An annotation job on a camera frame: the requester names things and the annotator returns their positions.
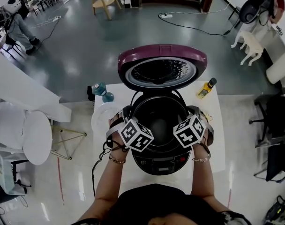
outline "black inner pot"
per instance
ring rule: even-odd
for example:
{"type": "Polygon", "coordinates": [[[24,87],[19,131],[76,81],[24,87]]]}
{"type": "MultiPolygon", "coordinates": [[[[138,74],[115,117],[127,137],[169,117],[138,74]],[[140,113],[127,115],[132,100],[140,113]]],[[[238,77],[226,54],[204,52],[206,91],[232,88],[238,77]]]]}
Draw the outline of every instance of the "black inner pot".
{"type": "Polygon", "coordinates": [[[173,127],[184,121],[187,112],[180,99],[169,96],[138,98],[133,115],[139,123],[149,128],[154,136],[152,143],[143,151],[170,152],[181,146],[173,135],[173,127]]]}

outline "purple lid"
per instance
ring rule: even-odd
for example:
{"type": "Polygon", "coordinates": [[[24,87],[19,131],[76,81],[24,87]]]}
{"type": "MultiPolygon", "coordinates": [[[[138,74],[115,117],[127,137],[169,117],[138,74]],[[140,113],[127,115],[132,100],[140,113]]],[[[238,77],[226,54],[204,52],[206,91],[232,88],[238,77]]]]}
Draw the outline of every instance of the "purple lid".
{"type": "Polygon", "coordinates": [[[119,55],[123,83],[136,91],[174,90],[195,81],[207,66],[207,56],[188,46],[155,44],[119,55]]]}

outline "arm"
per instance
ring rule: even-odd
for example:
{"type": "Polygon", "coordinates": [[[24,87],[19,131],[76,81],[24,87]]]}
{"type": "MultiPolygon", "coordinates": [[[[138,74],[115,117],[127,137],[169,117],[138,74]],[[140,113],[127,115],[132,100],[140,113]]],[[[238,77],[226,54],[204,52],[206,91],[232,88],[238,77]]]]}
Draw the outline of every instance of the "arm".
{"type": "MultiPolygon", "coordinates": [[[[205,131],[204,137],[207,138],[208,130],[205,131]]],[[[196,144],[193,145],[195,159],[207,158],[207,152],[205,149],[196,144]]],[[[201,163],[194,163],[194,176],[193,176],[193,187],[191,195],[195,195],[203,198],[215,211],[229,211],[223,204],[221,204],[214,196],[214,183],[209,160],[201,163]]]]}
{"type": "Polygon", "coordinates": [[[270,17],[271,23],[277,24],[280,21],[280,19],[282,18],[283,13],[284,13],[284,10],[281,8],[278,8],[277,13],[275,15],[275,18],[270,17]]]}
{"type": "MultiPolygon", "coordinates": [[[[112,139],[123,145],[123,141],[118,133],[112,135],[112,139]]],[[[111,152],[113,158],[119,161],[125,161],[128,152],[123,152],[121,149],[111,152]]],[[[91,207],[80,217],[79,220],[86,218],[97,218],[102,220],[107,211],[117,202],[120,190],[120,181],[124,164],[108,161],[107,166],[97,185],[95,201],[91,207]]]]}

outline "white plate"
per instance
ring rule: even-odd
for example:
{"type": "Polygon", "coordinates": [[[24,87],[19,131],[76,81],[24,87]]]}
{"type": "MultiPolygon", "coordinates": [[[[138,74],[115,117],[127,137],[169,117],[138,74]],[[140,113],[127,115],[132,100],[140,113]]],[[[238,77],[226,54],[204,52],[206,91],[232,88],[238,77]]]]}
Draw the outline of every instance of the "white plate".
{"type": "Polygon", "coordinates": [[[103,103],[91,117],[91,129],[94,135],[101,138],[106,137],[109,130],[108,120],[113,118],[123,107],[115,102],[103,103]]]}

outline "extension cord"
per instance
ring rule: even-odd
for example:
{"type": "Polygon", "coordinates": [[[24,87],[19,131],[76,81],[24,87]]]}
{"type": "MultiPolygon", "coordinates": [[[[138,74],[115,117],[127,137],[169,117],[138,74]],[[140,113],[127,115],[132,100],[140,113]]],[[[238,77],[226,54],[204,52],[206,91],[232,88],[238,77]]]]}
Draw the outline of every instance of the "extension cord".
{"type": "Polygon", "coordinates": [[[172,18],[173,15],[172,14],[161,14],[160,17],[161,18],[172,18]]]}
{"type": "Polygon", "coordinates": [[[61,18],[61,16],[56,16],[56,17],[54,17],[53,22],[57,21],[57,20],[60,19],[60,18],[61,18]]]}

